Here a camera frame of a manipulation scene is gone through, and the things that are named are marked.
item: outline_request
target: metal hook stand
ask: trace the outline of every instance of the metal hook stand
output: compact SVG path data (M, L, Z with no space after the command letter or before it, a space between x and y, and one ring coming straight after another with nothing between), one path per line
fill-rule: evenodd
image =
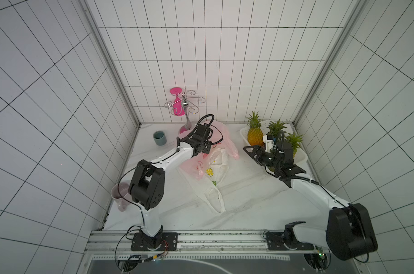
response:
M192 123L190 123L187 112L190 112L192 114L196 114L199 112L199 107L196 106L193 102L189 101L188 99L198 98L198 103L206 102L206 99L204 97L195 96L195 95L196 95L196 91L194 90L188 90L187 92L183 91L179 95L175 95L175 97L179 98L179 100L169 101L164 105L164 107L166 108L172 107L171 114L174 116L181 116L182 112L184 112L186 116L186 124L180 129L180 132L183 132L185 130L190 130L192 128ZM173 107L173 105L175 105L178 102L181 102L181 110L179 113L175 114L175 112L177 112L178 109L176 107Z

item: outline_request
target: white basket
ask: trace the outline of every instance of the white basket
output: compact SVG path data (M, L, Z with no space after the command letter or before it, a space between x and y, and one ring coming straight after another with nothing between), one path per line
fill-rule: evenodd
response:
M263 135L268 134L268 132L269 132L268 126L269 126L270 122L274 122L274 121L273 120L265 120L265 121L260 122L260 124L261 124L260 129L262 130ZM285 131L287 133L291 133L291 134L294 133L294 131L292 130L290 124L285 124L285 126L286 126L286 129L283 129L283 131ZM241 130L239 130L239 133L242 136L243 141L247 145L249 145L248 140L247 140L248 130L249 130L249 126L246 126L245 128L242 128ZM295 153L294 164L300 165L301 163L304 163L307 160L308 160L308 155L301 148L298 148L297 153Z

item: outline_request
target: white tiled wall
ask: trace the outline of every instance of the white tiled wall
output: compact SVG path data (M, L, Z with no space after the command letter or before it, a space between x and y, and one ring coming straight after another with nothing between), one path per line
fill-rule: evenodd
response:
M414 273L414 0L370 1L297 128L322 183L369 210L372 272Z
M141 121L181 122L163 107L179 86L207 99L191 120L243 122L294 120L356 1L87 3Z
M0 1L0 273L76 273L136 128L79 3L17 2Z

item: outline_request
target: pink vase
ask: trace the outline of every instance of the pink vase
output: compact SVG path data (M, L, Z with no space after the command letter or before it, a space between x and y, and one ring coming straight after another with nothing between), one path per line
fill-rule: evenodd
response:
M130 204L130 202L128 201L132 200L131 195L128 193L128 189L129 189L129 184L126 182L116 184L111 189L111 198L113 198L113 200L116 201L117 208L122 212L125 211L126 207Z

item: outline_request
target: metal frame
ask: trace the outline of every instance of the metal frame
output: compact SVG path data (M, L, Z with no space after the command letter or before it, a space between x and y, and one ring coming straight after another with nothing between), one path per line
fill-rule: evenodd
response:
M297 124L300 118L303 116L303 113L305 109L308 107L309 103L311 102L312 97L317 92L318 88L321 85L321 82L323 82L323 79L325 78L326 74L329 72L330 67L334 63L336 57L338 56L338 53L340 52L341 48L343 47L347 37L349 37L350 32L352 31L354 25L358 21L358 18L360 17L362 11L364 10L365 6L368 4L369 0L358 0L356 2L355 7L352 10L352 13L349 16L349 19L346 21L346 25L344 25L341 34L338 36L338 39L335 42L335 45L331 49L329 56L324 63L323 67L321 68L320 72L318 73L317 78L314 81L314 84L312 84L312 88L309 91L308 95L306 96L306 99L304 100L303 105L301 106L297 117L294 119L294 124Z
M100 48L100 50L103 53L103 57L105 58L105 61L108 64L108 67L110 68L109 71L111 72L112 76L116 80L117 86L118 86L119 90L121 91L121 94L123 95L123 99L125 100L125 103L128 105L128 108L131 112L131 115L134 118L135 126L139 129L141 123L140 123L140 121L137 117L137 114L134 111L133 104L131 103L131 101L130 101L128 95L127 95L127 91L125 89L125 86L123 86L123 84L122 84L122 80L120 78L120 75L118 74L117 69L114 66L114 63L111 59L108 48L106 47L105 42L104 42L102 36L100 35L99 28L97 27L96 21L94 20L92 14L90 12L90 8L88 6L88 3L87 3L86 0L77 0L77 1L81 5L82 11L85 13L88 24L91 27L91 32L93 33L94 37L97 39L97 46Z

